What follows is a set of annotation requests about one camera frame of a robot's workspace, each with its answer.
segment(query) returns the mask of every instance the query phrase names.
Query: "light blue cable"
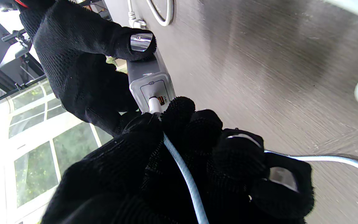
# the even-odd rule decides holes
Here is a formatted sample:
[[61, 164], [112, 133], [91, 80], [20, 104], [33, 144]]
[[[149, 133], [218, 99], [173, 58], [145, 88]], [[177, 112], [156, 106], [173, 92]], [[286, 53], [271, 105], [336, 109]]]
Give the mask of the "light blue cable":
[[199, 222], [199, 224], [209, 224], [205, 214], [203, 202], [201, 201], [199, 190], [197, 189], [193, 176], [191, 175], [190, 170], [187, 168], [185, 161], [183, 161], [182, 156], [180, 156], [179, 152], [175, 149], [175, 146], [173, 146], [172, 142], [168, 139], [165, 133], [164, 144], [171, 153], [172, 157], [175, 159], [175, 162], [178, 165], [180, 172], [182, 172], [183, 178], [186, 181], [187, 187], [190, 192], [190, 197], [193, 202], [197, 221]]

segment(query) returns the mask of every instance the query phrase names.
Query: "white cord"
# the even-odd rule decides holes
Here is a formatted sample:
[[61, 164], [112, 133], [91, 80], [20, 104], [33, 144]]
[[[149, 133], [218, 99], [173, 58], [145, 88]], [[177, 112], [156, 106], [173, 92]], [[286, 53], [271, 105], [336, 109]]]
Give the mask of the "white cord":
[[284, 154], [280, 154], [280, 153], [272, 152], [272, 151], [268, 151], [268, 150], [265, 150], [265, 152], [275, 153], [275, 154], [278, 154], [278, 155], [287, 156], [287, 157], [290, 157], [292, 159], [297, 159], [297, 160], [301, 160], [301, 161], [340, 162], [340, 163], [345, 163], [345, 164], [348, 164], [348, 165], [351, 165], [351, 166], [354, 166], [354, 167], [358, 168], [358, 160], [343, 157], [343, 156], [290, 156], [290, 155], [284, 155]]
[[132, 12], [132, 0], [128, 0], [129, 11]]
[[180, 172], [183, 175], [183, 178], [186, 181], [187, 187], [190, 192], [190, 197], [193, 202], [194, 211], [196, 213], [197, 221], [199, 224], [209, 224], [208, 219], [205, 214], [203, 202], [197, 189], [197, 185], [194, 182], [193, 176], [190, 173], [190, 170], [187, 168], [185, 161], [183, 161], [182, 156], [175, 149], [172, 142], [168, 139], [167, 135], [164, 133], [164, 144], [171, 153], [172, 157], [175, 159], [176, 164], [178, 165]]
[[166, 16], [165, 20], [159, 15], [159, 13], [157, 12], [152, 1], [151, 0], [146, 0], [146, 1], [147, 1], [147, 4], [149, 4], [149, 7], [150, 7], [155, 19], [158, 21], [158, 23], [161, 26], [168, 26], [172, 20], [173, 0], [167, 0], [167, 16]]

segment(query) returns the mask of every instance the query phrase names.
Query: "brushed metal surface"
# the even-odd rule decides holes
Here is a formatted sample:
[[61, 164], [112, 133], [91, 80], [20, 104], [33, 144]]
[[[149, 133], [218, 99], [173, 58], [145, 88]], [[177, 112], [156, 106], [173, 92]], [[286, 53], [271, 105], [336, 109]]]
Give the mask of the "brushed metal surface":
[[[165, 15], [165, 0], [154, 2]], [[126, 1], [106, 5], [128, 25]], [[158, 40], [176, 94], [213, 109], [225, 127], [288, 154], [329, 151], [333, 139], [358, 135], [358, 16], [321, 0], [180, 0], [161, 27], [146, 1], [133, 6]], [[308, 223], [358, 223], [358, 170], [312, 165], [317, 202]]]

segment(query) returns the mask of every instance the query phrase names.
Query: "black glove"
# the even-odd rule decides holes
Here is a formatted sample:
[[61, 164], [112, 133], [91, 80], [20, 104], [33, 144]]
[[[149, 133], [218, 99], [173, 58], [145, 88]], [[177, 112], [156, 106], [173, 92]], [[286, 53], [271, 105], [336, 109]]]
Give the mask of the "black glove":
[[[188, 98], [174, 99], [161, 119], [134, 119], [71, 166], [42, 223], [197, 223], [162, 130], [191, 171], [210, 223], [304, 223], [314, 204], [309, 164], [264, 153], [260, 136], [222, 130], [213, 111], [195, 112]], [[270, 180], [271, 167], [289, 170], [295, 189]]]
[[130, 46], [131, 35], [151, 31], [121, 27], [68, 0], [16, 5], [51, 88], [68, 112], [114, 136], [140, 115], [128, 76], [107, 64], [105, 55], [131, 61], [151, 56], [155, 37], [144, 52]]

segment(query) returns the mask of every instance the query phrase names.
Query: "reflective fingertip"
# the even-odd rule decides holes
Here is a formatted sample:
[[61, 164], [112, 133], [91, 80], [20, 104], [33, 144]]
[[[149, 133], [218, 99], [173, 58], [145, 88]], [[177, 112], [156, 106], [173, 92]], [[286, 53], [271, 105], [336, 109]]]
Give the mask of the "reflective fingertip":
[[134, 34], [131, 36], [131, 49], [145, 51], [152, 42], [153, 34]]

